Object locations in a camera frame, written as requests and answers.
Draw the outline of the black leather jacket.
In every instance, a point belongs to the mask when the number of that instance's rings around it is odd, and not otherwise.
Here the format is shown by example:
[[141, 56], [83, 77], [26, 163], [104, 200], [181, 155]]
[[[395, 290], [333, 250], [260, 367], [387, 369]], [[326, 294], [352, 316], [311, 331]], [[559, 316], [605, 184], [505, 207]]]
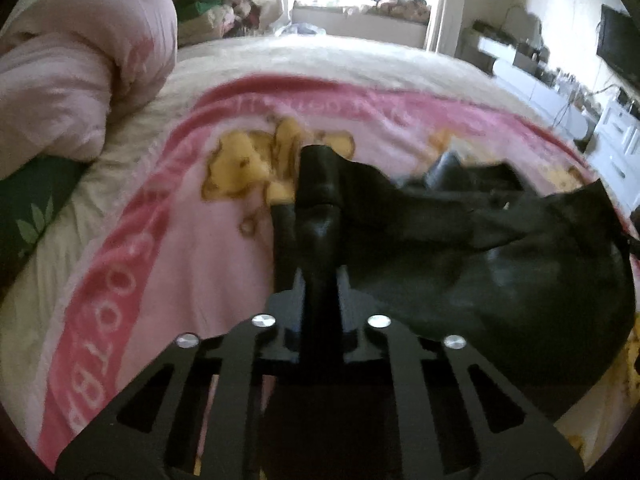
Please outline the black leather jacket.
[[463, 337], [555, 429], [634, 324], [639, 242], [600, 182], [542, 196], [506, 164], [448, 154], [392, 180], [308, 146], [294, 200], [270, 212], [274, 294], [297, 275], [305, 292], [297, 363], [267, 410], [269, 477], [352, 479], [340, 272], [416, 335]]

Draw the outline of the stack of folded clothes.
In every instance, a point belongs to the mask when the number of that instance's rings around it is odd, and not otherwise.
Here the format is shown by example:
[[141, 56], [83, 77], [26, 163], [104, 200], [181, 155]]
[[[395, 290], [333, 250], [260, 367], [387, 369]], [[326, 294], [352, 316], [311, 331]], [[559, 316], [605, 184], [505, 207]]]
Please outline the stack of folded clothes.
[[280, 18], [272, 0], [172, 0], [178, 18], [178, 47], [262, 36]]

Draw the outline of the clothes pile on windowsill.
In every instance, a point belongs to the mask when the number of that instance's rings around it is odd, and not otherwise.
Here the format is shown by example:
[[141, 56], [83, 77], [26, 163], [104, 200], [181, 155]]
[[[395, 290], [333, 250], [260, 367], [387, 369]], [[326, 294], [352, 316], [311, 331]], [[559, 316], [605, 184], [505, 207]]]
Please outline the clothes pile on windowsill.
[[344, 6], [348, 14], [371, 14], [383, 18], [427, 25], [432, 7], [425, 0], [358, 0]]

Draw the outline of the pink cartoon bear blanket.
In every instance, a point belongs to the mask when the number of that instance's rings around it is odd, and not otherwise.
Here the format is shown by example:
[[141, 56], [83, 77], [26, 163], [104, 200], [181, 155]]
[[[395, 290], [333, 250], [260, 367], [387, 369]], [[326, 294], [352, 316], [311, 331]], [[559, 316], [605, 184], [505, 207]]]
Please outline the pink cartoon bear blanket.
[[629, 223], [528, 120], [240, 79], [80, 272], [36, 452], [75, 479], [618, 479], [638, 295]]

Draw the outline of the green leaf print pillow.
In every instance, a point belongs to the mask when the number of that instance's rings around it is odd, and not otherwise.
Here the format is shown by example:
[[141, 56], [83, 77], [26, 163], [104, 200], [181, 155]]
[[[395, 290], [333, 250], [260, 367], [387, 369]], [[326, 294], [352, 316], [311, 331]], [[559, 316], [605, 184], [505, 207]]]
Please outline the green leaf print pillow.
[[1, 181], [1, 296], [89, 167], [88, 162], [37, 157]]

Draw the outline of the white drawer cabinet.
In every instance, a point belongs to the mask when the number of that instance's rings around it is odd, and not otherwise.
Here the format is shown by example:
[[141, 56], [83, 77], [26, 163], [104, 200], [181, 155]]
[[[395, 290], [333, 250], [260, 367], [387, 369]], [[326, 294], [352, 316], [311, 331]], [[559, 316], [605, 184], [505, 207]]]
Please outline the white drawer cabinet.
[[606, 104], [594, 128], [588, 160], [626, 214], [639, 207], [639, 119], [616, 99]]

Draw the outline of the white dressing table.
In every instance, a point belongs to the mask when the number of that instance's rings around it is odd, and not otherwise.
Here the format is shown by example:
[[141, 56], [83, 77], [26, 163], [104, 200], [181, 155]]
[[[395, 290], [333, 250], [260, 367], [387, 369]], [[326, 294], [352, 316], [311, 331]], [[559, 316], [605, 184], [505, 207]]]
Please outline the white dressing table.
[[457, 58], [479, 68], [526, 105], [559, 136], [584, 148], [594, 121], [590, 93], [576, 78], [548, 65], [541, 20], [517, 4], [498, 27], [477, 20], [462, 33]]

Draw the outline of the pink rolled duvet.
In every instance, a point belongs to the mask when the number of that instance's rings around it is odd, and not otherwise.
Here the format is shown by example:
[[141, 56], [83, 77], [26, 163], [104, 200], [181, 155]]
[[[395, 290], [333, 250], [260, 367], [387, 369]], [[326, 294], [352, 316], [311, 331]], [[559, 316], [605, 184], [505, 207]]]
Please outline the pink rolled duvet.
[[37, 0], [1, 37], [1, 174], [40, 155], [91, 162], [109, 122], [144, 107], [177, 61], [172, 0]]

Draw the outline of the black wall television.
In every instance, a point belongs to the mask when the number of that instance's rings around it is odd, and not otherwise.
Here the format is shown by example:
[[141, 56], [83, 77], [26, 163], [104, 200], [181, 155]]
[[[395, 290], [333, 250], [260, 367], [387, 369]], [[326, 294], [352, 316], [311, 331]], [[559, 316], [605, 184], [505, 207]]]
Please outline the black wall television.
[[639, 29], [632, 18], [602, 4], [597, 56], [636, 89], [639, 89], [639, 54]]

